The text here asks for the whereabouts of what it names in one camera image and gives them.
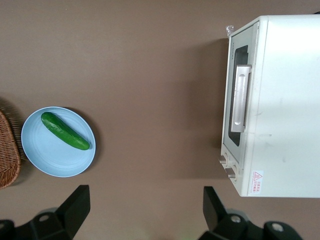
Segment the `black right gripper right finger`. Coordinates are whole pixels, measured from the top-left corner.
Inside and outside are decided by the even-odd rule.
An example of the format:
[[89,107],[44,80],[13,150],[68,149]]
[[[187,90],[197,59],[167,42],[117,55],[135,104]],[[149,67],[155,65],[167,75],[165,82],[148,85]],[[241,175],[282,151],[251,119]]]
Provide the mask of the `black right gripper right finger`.
[[301,240],[290,225],[267,221],[263,227],[253,224],[239,211],[227,211],[212,186],[203,188],[203,215],[208,227],[201,240]]

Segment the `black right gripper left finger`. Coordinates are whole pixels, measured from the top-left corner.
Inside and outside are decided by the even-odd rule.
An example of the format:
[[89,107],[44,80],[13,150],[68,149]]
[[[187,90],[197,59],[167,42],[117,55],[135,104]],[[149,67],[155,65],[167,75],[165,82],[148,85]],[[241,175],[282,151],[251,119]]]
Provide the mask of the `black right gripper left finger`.
[[79,185],[54,211],[42,211],[27,223],[15,226],[0,221],[2,240],[72,240],[90,212],[90,187]]

